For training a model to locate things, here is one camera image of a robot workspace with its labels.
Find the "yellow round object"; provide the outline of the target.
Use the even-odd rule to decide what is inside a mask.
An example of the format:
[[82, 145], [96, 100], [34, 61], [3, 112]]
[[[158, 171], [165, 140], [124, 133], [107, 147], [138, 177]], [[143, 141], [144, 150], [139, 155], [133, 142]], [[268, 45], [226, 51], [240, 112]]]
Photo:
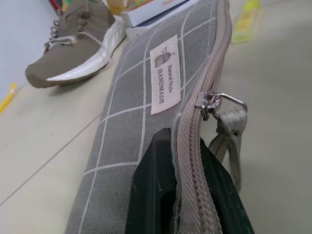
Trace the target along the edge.
[[106, 0], [113, 15], [120, 16], [132, 3], [132, 0]]

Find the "grey grid fabric pouch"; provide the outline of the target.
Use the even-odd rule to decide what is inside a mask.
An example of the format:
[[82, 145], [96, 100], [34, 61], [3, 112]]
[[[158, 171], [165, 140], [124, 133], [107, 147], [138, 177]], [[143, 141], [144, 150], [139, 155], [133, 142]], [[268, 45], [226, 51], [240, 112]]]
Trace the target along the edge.
[[200, 140], [239, 193], [247, 105], [217, 91], [229, 8], [229, 0], [198, 0], [123, 48], [65, 234], [131, 234], [133, 175], [164, 128], [177, 182], [173, 234], [223, 234]]

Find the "olive green sneaker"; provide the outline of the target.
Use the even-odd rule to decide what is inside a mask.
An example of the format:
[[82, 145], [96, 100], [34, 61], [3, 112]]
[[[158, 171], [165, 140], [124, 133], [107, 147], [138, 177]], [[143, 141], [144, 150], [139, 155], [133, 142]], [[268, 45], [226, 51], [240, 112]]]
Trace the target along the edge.
[[42, 57], [27, 66], [26, 79], [35, 88], [88, 79], [108, 66], [125, 36], [102, 0], [72, 0], [53, 22]]

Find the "yellow strip object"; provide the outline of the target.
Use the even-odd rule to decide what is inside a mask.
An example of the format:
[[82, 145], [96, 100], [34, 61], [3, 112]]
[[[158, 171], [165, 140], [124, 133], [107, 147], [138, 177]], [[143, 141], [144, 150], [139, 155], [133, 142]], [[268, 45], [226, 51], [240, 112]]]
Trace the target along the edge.
[[14, 92], [17, 88], [17, 83], [14, 82], [10, 85], [10, 90], [5, 99], [0, 103], [0, 114], [5, 110], [5, 108], [10, 104], [13, 99]]

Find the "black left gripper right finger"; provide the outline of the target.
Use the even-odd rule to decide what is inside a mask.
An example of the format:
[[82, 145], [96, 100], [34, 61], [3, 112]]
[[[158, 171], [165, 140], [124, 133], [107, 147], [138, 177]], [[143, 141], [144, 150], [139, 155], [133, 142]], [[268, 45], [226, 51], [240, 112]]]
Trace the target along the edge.
[[230, 174], [200, 140], [201, 161], [223, 234], [255, 234]]

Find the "colourful printed box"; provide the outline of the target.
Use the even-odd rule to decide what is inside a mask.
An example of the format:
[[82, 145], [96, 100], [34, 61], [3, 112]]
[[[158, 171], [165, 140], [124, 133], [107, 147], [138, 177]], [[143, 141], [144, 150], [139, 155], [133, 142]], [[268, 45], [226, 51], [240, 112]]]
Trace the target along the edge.
[[55, 11], [63, 11], [64, 0], [48, 0]]

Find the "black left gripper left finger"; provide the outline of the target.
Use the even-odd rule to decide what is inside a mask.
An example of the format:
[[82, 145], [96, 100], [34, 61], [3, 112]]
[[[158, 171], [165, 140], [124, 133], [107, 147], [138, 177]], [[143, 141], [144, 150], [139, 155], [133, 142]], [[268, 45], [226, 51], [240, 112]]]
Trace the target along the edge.
[[173, 234], [176, 176], [171, 130], [154, 134], [131, 187], [131, 234]]

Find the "white flat box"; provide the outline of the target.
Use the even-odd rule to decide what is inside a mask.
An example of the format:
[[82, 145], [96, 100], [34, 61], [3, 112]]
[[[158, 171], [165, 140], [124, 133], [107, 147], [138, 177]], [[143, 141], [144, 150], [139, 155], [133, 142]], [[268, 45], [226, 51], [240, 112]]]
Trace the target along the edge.
[[145, 0], [121, 12], [121, 17], [128, 26], [136, 27], [188, 1], [192, 0]]

